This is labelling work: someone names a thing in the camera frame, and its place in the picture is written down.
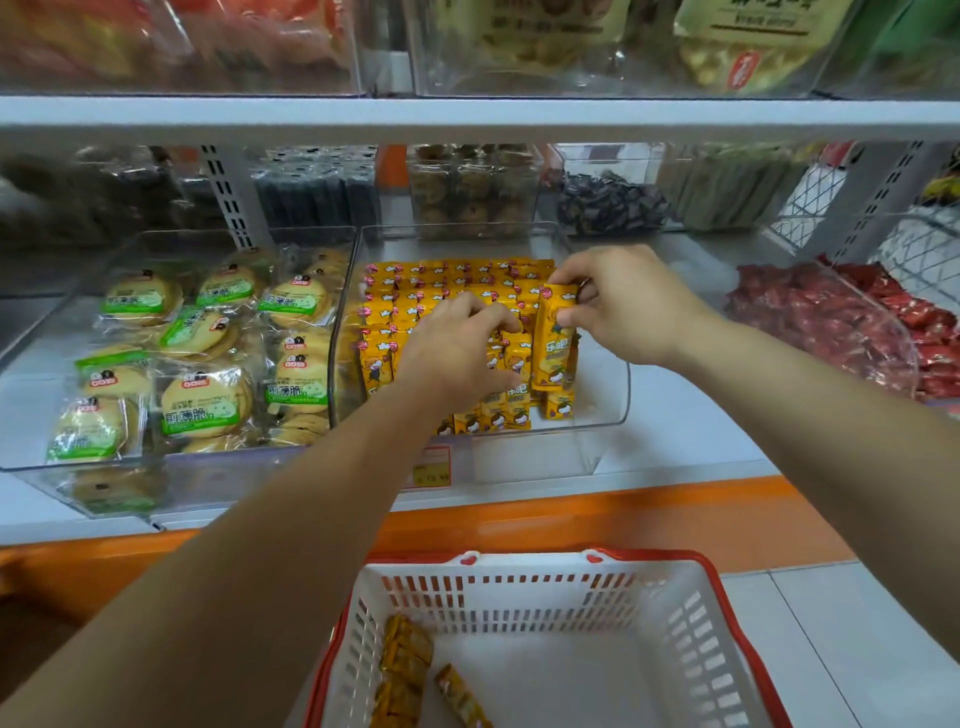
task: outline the clear plastic container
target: clear plastic container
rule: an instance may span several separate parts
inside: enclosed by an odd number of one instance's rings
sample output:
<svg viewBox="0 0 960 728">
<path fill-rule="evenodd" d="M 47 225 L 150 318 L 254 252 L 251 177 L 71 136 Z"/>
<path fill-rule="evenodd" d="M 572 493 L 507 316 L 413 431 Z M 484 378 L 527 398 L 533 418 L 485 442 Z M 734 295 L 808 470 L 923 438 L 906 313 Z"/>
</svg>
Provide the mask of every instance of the clear plastic container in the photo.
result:
<svg viewBox="0 0 960 728">
<path fill-rule="evenodd" d="M 748 230 L 777 219 L 821 148 L 667 144 L 657 186 L 688 230 Z"/>
<path fill-rule="evenodd" d="M 334 333 L 331 360 L 330 418 L 336 425 L 367 398 L 357 343 L 365 304 L 367 266 L 384 260 L 419 261 L 449 258 L 553 258 L 570 253 L 560 227 L 553 223 L 364 228 Z M 454 469 L 465 482 L 490 483 L 591 474 L 607 444 L 604 428 L 623 423 L 630 411 L 630 367 L 581 332 L 573 417 L 548 421 L 531 413 L 533 428 L 478 435 L 436 437 L 431 446 L 451 448 Z M 469 462 L 468 466 L 457 463 Z"/>
<path fill-rule="evenodd" d="M 11 89 L 362 92 L 350 3 L 14 0 L 0 19 Z"/>
<path fill-rule="evenodd" d="M 423 144 L 407 148 L 414 222 L 530 223 L 543 155 L 532 144 Z"/>
<path fill-rule="evenodd" d="M 808 94 L 854 0 L 405 0 L 420 96 Z"/>
<path fill-rule="evenodd" d="M 863 3 L 818 87 L 849 98 L 960 98 L 960 6 Z"/>
<path fill-rule="evenodd" d="M 274 276 L 285 275 L 292 267 L 299 269 L 304 261 L 312 259 L 317 248 L 339 249 L 343 251 L 344 260 L 349 260 L 356 240 L 353 228 L 274 230 L 271 235 L 278 245 L 277 257 L 273 258 Z M 233 452 L 175 452 L 179 446 L 161 437 L 158 427 L 158 396 L 166 380 L 164 376 L 169 378 L 169 375 L 164 374 L 163 363 L 152 356 L 149 366 L 154 373 L 155 397 L 142 454 L 115 464 L 45 464 L 47 444 L 64 393 L 70 391 L 78 377 L 74 361 L 107 342 L 97 321 L 101 301 L 113 280 L 112 272 L 150 266 L 192 272 L 189 279 L 196 285 L 184 290 L 184 297 L 191 301 L 204 274 L 236 255 L 238 252 L 225 231 L 150 232 L 105 255 L 94 270 L 84 276 L 77 290 L 64 297 L 33 331 L 0 359 L 0 398 L 5 411 L 16 421 L 16 427 L 8 428 L 0 444 L 0 472 L 11 473 L 87 515 L 144 513 L 230 504 L 262 485 L 276 463 L 299 451 L 299 448 L 247 447 Z M 254 270 L 261 269 L 263 259 L 259 256 L 256 260 L 236 258 Z M 270 275 L 265 266 L 263 270 L 265 275 Z M 340 291 L 331 294 L 333 305 L 337 306 Z M 254 318 L 249 330 L 259 332 L 257 327 L 261 323 L 266 329 L 260 317 Z M 136 337 L 136 340 L 141 338 L 152 351 L 149 338 Z M 251 336 L 238 343 L 238 347 L 251 357 L 262 359 L 264 350 L 247 349 L 256 349 L 256 340 Z M 265 361 L 259 362 L 260 370 L 265 367 Z M 262 387 L 253 387 L 253 390 L 261 391 Z M 265 403 L 260 405 L 260 411 L 264 409 Z M 253 438 L 249 445 L 265 442 L 266 433 L 261 434 L 260 439 Z"/>
<path fill-rule="evenodd" d="M 618 237 L 656 231 L 667 202 L 654 184 L 660 145 L 558 144 L 563 180 L 557 220 L 571 237 Z"/>
</svg>

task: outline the red basket rim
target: red basket rim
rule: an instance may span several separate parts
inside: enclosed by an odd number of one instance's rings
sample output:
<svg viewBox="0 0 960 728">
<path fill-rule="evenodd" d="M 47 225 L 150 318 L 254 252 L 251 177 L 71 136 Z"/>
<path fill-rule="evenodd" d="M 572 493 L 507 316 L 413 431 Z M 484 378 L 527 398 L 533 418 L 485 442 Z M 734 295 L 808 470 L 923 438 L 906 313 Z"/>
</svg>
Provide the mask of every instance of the red basket rim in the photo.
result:
<svg viewBox="0 0 960 728">
<path fill-rule="evenodd" d="M 695 561 L 707 573 L 710 586 L 720 604 L 727 627 L 733 636 L 733 640 L 740 648 L 750 671 L 753 674 L 756 688 L 760 693 L 760 699 L 763 701 L 763 707 L 766 708 L 767 715 L 770 717 L 774 728 L 792 728 L 790 716 L 787 714 L 783 703 L 780 701 L 780 695 L 777 688 L 774 687 L 774 681 L 767 672 L 767 667 L 760 659 L 759 653 L 747 639 L 746 634 L 740 628 L 740 623 L 736 620 L 733 613 L 733 607 L 727 598 L 727 592 L 723 588 L 723 582 L 720 580 L 720 574 L 710 560 L 699 551 L 685 551 L 680 549 L 657 549 L 657 548 L 606 548 L 605 546 L 592 546 L 583 549 L 584 551 L 597 551 L 606 554 L 616 561 Z M 446 552 L 446 553 L 403 553 L 403 554 L 378 554 L 365 562 L 367 564 L 444 564 L 452 561 L 457 556 L 465 553 L 464 551 Z M 517 551 L 497 552 L 482 551 L 481 555 L 511 555 L 519 553 Z M 565 550 L 549 551 L 523 551 L 522 553 L 572 553 Z M 320 728 L 324 720 L 324 707 L 326 705 L 326 691 L 330 684 L 330 671 L 333 668 L 333 661 L 340 652 L 343 645 L 344 635 L 347 632 L 347 620 L 349 617 L 349 604 L 353 600 L 353 593 L 350 593 L 350 599 L 347 606 L 344 607 L 343 614 L 337 620 L 330 644 L 327 646 L 324 659 L 321 662 L 320 669 L 317 670 L 317 677 L 313 683 L 313 690 L 310 693 L 310 702 L 307 707 L 306 720 L 304 728 Z"/>
</svg>

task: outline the white shelf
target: white shelf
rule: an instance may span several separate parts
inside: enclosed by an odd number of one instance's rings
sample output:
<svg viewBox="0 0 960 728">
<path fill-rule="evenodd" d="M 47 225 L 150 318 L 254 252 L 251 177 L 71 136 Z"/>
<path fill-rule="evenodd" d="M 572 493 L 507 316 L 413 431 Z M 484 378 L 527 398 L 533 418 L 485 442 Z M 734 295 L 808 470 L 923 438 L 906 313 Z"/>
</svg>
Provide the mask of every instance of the white shelf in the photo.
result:
<svg viewBox="0 0 960 728">
<path fill-rule="evenodd" d="M 0 146 L 960 138 L 960 102 L 0 96 Z"/>
</svg>

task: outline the price label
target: price label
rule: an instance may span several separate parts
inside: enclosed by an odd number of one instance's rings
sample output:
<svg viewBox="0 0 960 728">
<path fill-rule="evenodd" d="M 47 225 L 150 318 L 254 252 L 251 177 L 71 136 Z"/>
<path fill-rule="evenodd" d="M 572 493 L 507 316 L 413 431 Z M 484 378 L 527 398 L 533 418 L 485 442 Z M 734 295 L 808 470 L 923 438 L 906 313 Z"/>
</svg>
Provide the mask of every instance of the price label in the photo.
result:
<svg viewBox="0 0 960 728">
<path fill-rule="evenodd" d="M 414 466 L 413 488 L 445 488 L 451 482 L 450 448 L 430 447 L 423 451 L 420 462 Z"/>
</svg>

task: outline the white plastic basket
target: white plastic basket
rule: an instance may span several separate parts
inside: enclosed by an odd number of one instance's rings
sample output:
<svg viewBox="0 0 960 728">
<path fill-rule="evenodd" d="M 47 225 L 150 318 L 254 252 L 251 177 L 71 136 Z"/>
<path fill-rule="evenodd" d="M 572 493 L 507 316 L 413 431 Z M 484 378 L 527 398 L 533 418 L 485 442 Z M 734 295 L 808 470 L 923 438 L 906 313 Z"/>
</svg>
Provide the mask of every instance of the white plastic basket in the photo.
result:
<svg viewBox="0 0 960 728">
<path fill-rule="evenodd" d="M 432 685 L 446 663 L 497 728 L 790 725 L 704 556 L 592 549 L 368 563 L 318 672 L 307 728 L 370 725 L 395 613 L 436 641 L 421 728 L 459 725 Z"/>
</svg>

